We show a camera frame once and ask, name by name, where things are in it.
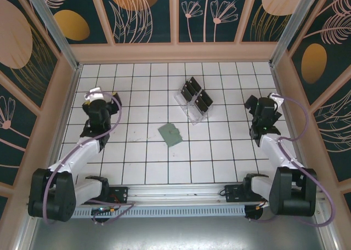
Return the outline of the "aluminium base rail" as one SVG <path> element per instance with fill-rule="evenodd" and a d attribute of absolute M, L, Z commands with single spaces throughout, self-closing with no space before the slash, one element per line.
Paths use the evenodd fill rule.
<path fill-rule="evenodd" d="M 110 186 L 107 179 L 89 176 L 75 185 L 71 179 L 49 184 L 48 179 L 33 180 L 30 188 L 28 212 L 31 216 L 42 214 L 43 206 L 49 209 L 68 207 L 75 209 L 83 204 L 114 204 L 107 202 Z M 224 185 L 221 184 L 176 184 L 132 185 L 128 187 L 127 203 L 145 206 L 168 206 L 188 204 L 223 203 Z"/>

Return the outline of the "grey sheet metal panel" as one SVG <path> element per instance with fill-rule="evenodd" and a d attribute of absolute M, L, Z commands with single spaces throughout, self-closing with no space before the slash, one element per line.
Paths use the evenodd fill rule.
<path fill-rule="evenodd" d="M 11 250 L 346 250 L 333 226 L 293 217 L 269 222 L 240 216 L 120 218 L 110 224 L 71 219 L 46 225 L 27 218 Z"/>

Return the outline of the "clear acrylic card rack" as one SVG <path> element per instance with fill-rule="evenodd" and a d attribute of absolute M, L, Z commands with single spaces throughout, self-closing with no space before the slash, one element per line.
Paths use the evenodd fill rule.
<path fill-rule="evenodd" d="M 182 94 L 181 94 L 181 90 L 182 90 L 182 88 L 183 88 L 184 85 L 185 85 L 185 84 L 183 84 L 183 85 L 179 88 L 179 90 L 177 91 L 177 93 L 176 93 L 176 95 L 175 95 L 174 98 L 175 98 L 176 102 L 178 103 L 178 105 L 180 106 L 180 108 L 183 110 L 183 112 L 187 115 L 188 120 L 189 120 L 193 125 L 196 125 L 196 124 L 198 124 L 198 123 L 200 123 L 200 122 L 202 122 L 202 121 L 208 119 L 208 115 L 209 115 L 209 113 L 210 113 L 211 110 L 212 110 L 213 104 L 212 104 L 211 106 L 209 106 L 208 111 L 207 111 L 204 115 L 201 115 L 201 114 L 198 112 L 198 110 L 197 110 L 197 108 L 195 107 L 195 105 L 194 105 L 194 102 L 195 102 L 197 96 L 200 95 L 200 92 L 201 92 L 201 91 L 200 91 L 199 93 L 197 93 L 196 95 L 194 95 L 194 97 L 193 97 L 193 99 L 192 99 L 191 102 L 187 102 L 187 101 L 184 99 L 184 97 L 182 96 Z"/>

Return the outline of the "green card holder wallet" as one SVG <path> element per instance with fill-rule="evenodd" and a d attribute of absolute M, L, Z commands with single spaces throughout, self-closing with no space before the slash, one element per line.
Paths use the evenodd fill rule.
<path fill-rule="evenodd" d="M 173 123 L 167 123 L 158 129 L 167 147 L 173 147 L 183 141 L 179 129 Z"/>

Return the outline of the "aluminium frame post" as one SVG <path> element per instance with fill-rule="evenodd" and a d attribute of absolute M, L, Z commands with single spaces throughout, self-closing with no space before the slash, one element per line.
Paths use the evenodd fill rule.
<path fill-rule="evenodd" d="M 288 45 L 292 41 L 294 35 L 297 33 L 299 27 L 302 25 L 303 20 L 306 18 L 311 6 L 316 0 L 299 0 L 294 12 L 292 13 L 282 35 L 280 36 L 276 48 L 270 57 L 269 65 L 275 69 L 283 54 L 285 53 Z"/>
<path fill-rule="evenodd" d="M 70 66 L 74 69 L 78 69 L 78 62 L 70 48 L 70 45 L 61 31 L 57 21 L 54 19 L 54 15 L 51 9 L 59 9 L 66 0 L 29 0 L 35 11 L 39 14 L 40 18 L 44 22 L 47 31 L 52 35 L 55 40 L 55 44 L 60 48 L 64 57 L 67 59 Z"/>

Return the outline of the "black credit card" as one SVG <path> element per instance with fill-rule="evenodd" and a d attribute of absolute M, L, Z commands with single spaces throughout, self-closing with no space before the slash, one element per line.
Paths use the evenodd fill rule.
<path fill-rule="evenodd" d="M 206 106 L 208 106 L 208 107 L 213 104 L 212 98 L 206 93 L 205 90 L 202 90 L 200 92 L 200 98 L 206 104 Z"/>
<path fill-rule="evenodd" d="M 196 94 L 196 91 L 192 86 L 187 86 L 185 84 L 181 90 L 181 94 L 187 102 L 191 102 L 194 95 Z"/>
<path fill-rule="evenodd" d="M 208 110 L 208 106 L 201 100 L 200 96 L 198 95 L 195 100 L 195 105 L 201 112 L 206 112 Z"/>
<path fill-rule="evenodd" d="M 197 93 L 194 91 L 192 86 L 189 84 L 189 81 L 186 81 L 184 87 L 183 87 L 183 92 L 185 96 L 192 98 L 194 95 Z"/>
<path fill-rule="evenodd" d="M 189 79 L 189 84 L 192 86 L 195 92 L 199 93 L 201 91 L 201 86 L 194 77 Z"/>
<path fill-rule="evenodd" d="M 194 105 L 201 115 L 204 115 L 208 111 L 207 104 L 201 98 L 197 98 L 194 102 Z"/>

